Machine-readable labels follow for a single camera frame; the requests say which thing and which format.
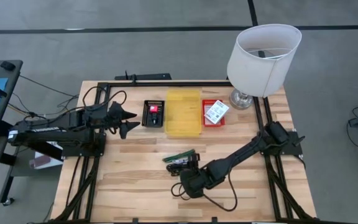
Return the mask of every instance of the lamp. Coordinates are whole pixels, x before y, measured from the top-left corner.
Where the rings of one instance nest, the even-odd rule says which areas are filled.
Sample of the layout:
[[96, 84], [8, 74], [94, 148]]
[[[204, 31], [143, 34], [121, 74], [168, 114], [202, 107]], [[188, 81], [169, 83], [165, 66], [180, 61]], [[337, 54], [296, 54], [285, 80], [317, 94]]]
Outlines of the lamp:
[[227, 76], [235, 88], [231, 105], [244, 110], [252, 104], [251, 96], [266, 97], [280, 89], [301, 39], [297, 28], [283, 24], [242, 31], [227, 64]]

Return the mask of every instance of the red container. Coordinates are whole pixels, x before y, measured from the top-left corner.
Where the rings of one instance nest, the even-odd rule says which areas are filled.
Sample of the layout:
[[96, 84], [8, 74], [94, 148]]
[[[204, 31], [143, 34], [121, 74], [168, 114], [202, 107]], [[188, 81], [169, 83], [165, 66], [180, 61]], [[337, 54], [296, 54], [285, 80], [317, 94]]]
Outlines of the red container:
[[212, 107], [212, 105], [215, 104], [215, 102], [217, 102], [218, 100], [203, 100], [203, 119], [201, 119], [203, 121], [203, 124], [205, 127], [220, 127], [222, 125], [224, 125], [224, 116], [223, 118], [217, 123], [217, 124], [214, 124], [212, 123], [208, 118], [206, 118], [204, 116], [204, 114], [210, 109], [210, 107]]

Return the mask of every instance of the yellow container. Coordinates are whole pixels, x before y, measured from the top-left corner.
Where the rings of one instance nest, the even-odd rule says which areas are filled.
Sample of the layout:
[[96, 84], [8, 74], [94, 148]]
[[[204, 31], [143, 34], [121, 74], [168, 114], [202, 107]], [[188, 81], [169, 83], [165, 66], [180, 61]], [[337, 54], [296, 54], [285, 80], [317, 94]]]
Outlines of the yellow container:
[[199, 90], [168, 90], [165, 133], [172, 137], [197, 137], [201, 133]]

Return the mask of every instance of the concrete floor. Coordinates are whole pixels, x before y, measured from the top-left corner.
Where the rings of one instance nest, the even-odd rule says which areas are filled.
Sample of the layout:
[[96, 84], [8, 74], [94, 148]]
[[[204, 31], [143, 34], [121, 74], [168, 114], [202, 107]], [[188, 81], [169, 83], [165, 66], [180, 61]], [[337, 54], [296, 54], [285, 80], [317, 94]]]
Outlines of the concrete floor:
[[[358, 25], [358, 1], [257, 0], [255, 8], [259, 24]], [[247, 1], [0, 0], [0, 29], [213, 25], [252, 25]], [[238, 33], [0, 34], [0, 60], [23, 60], [23, 75], [71, 94], [83, 80], [112, 80], [124, 70], [223, 79]], [[323, 220], [358, 223], [358, 148], [346, 136], [346, 121], [358, 106], [358, 30], [302, 33], [285, 89], [295, 127], [306, 136], [302, 146], [316, 211]], [[23, 79], [15, 93], [39, 113], [58, 111], [55, 105], [65, 100]], [[19, 105], [16, 98], [11, 103]], [[10, 123], [21, 118], [11, 110], [4, 116]], [[358, 129], [351, 135], [358, 142]], [[0, 189], [6, 172], [0, 165]], [[16, 178], [10, 196], [17, 201], [0, 205], [0, 223], [41, 222], [58, 177]]]

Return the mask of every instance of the silver lamp base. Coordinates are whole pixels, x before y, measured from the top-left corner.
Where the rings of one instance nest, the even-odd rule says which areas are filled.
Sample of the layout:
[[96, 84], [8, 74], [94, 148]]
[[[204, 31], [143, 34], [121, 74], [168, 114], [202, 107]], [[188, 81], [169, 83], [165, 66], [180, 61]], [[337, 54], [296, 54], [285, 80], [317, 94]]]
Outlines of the silver lamp base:
[[252, 104], [252, 96], [234, 89], [230, 94], [230, 104], [237, 110], [245, 110]]

